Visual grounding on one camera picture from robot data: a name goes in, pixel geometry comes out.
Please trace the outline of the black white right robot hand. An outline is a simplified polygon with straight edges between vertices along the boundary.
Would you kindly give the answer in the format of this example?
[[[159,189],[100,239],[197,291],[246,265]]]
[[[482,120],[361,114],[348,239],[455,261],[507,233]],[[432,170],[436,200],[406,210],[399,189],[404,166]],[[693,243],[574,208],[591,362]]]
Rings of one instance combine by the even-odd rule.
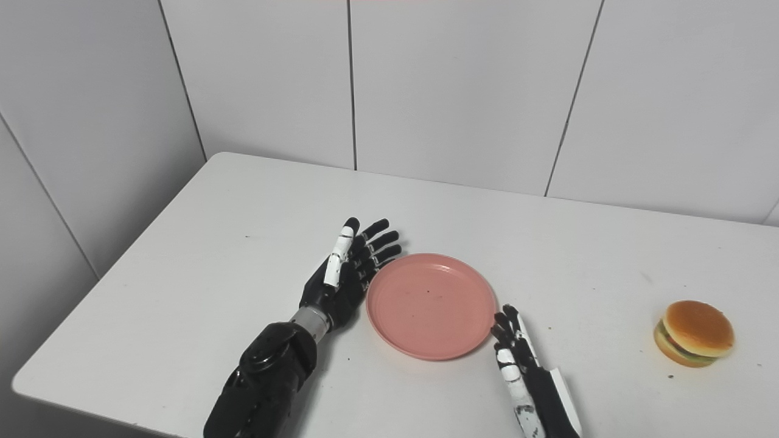
[[[582,426],[559,369],[546,369],[517,309],[503,305],[491,334],[512,411],[524,437],[581,437]]]

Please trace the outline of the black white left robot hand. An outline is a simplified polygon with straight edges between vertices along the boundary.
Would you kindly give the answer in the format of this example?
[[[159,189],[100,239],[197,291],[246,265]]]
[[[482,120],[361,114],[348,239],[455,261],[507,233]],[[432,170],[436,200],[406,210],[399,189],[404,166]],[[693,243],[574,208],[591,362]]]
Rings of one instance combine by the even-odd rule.
[[[349,218],[329,255],[304,285],[300,307],[318,311],[330,331],[344,327],[376,274],[401,252],[400,233],[390,230],[388,219],[361,228],[356,217]]]

